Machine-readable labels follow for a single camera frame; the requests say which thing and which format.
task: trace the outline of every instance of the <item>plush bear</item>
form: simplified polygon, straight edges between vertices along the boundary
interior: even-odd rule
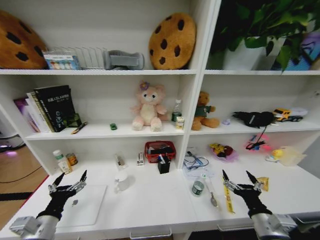
[[[214,106],[207,106],[209,101],[209,94],[207,92],[201,91],[198,98],[198,103],[196,105],[191,128],[192,130],[199,131],[202,125],[213,129],[219,126],[220,121],[217,118],[207,118],[208,113],[214,112],[216,110]]]
[[[190,60],[196,43],[195,21],[177,12],[164,19],[149,40],[150,61],[155,69],[181,69]]]
[[[150,126],[151,131],[161,131],[161,120],[167,120],[167,109],[161,105],[165,96],[163,85],[150,86],[148,82],[140,84],[136,94],[139,105],[132,108],[138,114],[132,123],[133,130],[139,131],[143,126]]]
[[[45,69],[45,50],[46,45],[30,26],[0,10],[1,69]]]

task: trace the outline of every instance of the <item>black pen holder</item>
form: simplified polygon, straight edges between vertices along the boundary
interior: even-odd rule
[[[165,163],[162,163],[160,158],[158,158],[158,169],[160,174],[166,174],[169,172],[170,169],[170,160],[167,156],[162,156]]]

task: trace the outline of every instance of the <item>spoon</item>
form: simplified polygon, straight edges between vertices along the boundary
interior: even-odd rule
[[[208,188],[210,194],[211,194],[211,204],[214,206],[214,207],[218,207],[218,203],[217,203],[217,200],[215,199],[215,196],[214,196],[214,186],[212,185],[211,181],[209,179],[206,179],[205,180],[205,185],[206,187]]]

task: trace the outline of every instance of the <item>robotic arm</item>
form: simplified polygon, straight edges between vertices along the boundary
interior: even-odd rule
[[[259,199],[263,183],[246,171],[253,185],[235,184],[230,181],[224,170],[223,184],[233,193],[239,195],[245,201],[253,221],[253,227],[260,240],[289,240],[289,232],[297,227],[295,221],[289,215],[273,214]]]
[[[76,195],[86,185],[87,170],[84,171],[80,181],[73,185],[58,186],[64,177],[61,174],[52,185],[49,185],[51,201],[44,211],[36,218],[24,216],[17,218],[10,226],[10,230],[24,240],[52,240],[55,237],[56,226],[62,217],[67,200]]]

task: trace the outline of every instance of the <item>cookie plush pillow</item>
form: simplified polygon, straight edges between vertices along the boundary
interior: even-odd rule
[[[196,43],[195,21],[186,13],[168,16],[149,40],[151,63],[158,70],[181,69],[190,60]]]
[[[44,69],[46,45],[20,19],[0,10],[0,68]]]

